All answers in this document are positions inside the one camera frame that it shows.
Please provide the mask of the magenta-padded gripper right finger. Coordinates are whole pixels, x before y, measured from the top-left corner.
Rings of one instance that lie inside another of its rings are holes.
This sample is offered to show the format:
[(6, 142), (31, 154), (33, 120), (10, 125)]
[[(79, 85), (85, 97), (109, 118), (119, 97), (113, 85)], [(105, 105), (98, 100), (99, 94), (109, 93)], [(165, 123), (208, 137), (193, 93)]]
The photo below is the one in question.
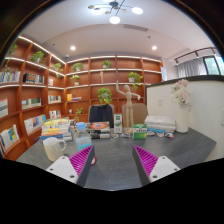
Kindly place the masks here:
[(143, 186), (180, 170), (168, 157), (157, 157), (137, 145), (133, 146), (132, 155)]

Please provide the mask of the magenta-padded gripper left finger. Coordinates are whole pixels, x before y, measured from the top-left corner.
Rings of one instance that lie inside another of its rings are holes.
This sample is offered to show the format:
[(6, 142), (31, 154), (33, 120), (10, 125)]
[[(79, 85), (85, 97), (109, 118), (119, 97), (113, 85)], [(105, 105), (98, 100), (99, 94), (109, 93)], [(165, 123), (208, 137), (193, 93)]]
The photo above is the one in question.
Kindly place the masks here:
[(70, 157), (61, 156), (47, 168), (47, 171), (84, 187), (94, 156), (95, 149), (91, 145)]

